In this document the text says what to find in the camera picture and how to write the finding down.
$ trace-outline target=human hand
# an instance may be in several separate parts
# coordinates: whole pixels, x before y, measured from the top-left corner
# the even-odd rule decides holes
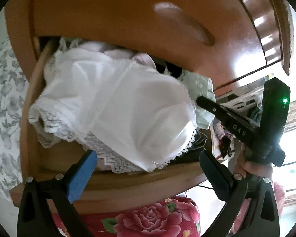
[[[247,173],[258,175],[260,177],[267,177],[272,181],[273,168],[272,164],[258,164],[255,162],[247,161],[244,155],[245,145],[241,145],[240,153],[237,157],[236,164],[234,166],[234,173],[242,175],[244,178]]]

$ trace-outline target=open drawer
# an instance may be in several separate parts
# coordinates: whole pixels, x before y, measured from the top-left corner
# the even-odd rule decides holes
[[[84,154],[77,142],[61,141],[49,149],[38,142],[36,131],[28,122],[30,106],[45,86],[44,66],[58,47],[58,40],[51,39],[43,49],[30,79],[22,114],[20,151],[23,179],[32,176],[38,181],[53,178],[78,162]],[[207,141],[211,149],[210,138]],[[206,180],[199,163],[168,165],[151,173],[115,174],[111,171],[94,171],[81,199],[74,202],[80,214],[106,213],[144,206],[179,194]],[[24,184],[13,188],[13,203],[20,203]],[[57,212],[51,204],[52,212]]]

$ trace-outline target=blue gripper pad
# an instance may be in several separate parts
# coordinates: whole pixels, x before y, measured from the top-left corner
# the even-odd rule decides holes
[[[70,203],[78,200],[87,185],[97,164],[97,155],[94,150],[88,150],[77,164],[74,164],[67,173],[72,177],[67,183],[67,198]]]

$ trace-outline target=cabinet door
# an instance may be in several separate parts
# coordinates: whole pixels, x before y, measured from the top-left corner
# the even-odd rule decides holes
[[[6,15],[13,17],[18,8],[9,3]],[[175,16],[156,10],[165,3],[174,8]],[[34,37],[114,43],[210,77],[216,87],[266,65],[261,42],[240,0],[30,0],[29,4]],[[8,30],[18,31],[12,25]],[[208,33],[215,38],[213,45],[202,40]],[[27,62],[30,52],[18,48],[22,43],[16,34],[11,37],[21,67],[30,67],[24,72],[31,72],[35,64]]]

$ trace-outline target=floral bedsheet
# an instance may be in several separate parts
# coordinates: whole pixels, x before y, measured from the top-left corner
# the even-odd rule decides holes
[[[22,182],[19,140],[28,85],[7,39],[0,49],[0,194],[8,200]]]
[[[195,202],[176,196],[142,208],[108,214],[80,215],[97,237],[199,237],[200,213]],[[69,233],[58,214],[53,215],[58,228]]]

